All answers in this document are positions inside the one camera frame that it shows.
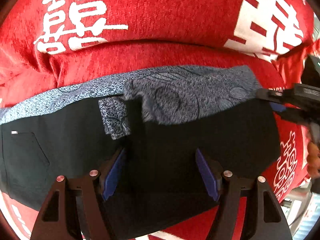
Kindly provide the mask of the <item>person's right hand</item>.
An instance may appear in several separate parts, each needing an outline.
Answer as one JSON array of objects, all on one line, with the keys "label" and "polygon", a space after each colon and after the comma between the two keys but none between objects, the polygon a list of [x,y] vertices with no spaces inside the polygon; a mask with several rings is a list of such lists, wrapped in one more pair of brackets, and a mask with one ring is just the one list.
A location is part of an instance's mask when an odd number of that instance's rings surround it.
[{"label": "person's right hand", "polygon": [[320,158],[319,158],[319,148],[313,143],[309,142],[307,146],[308,156],[307,156],[307,171],[311,178],[319,178],[320,169]]}]

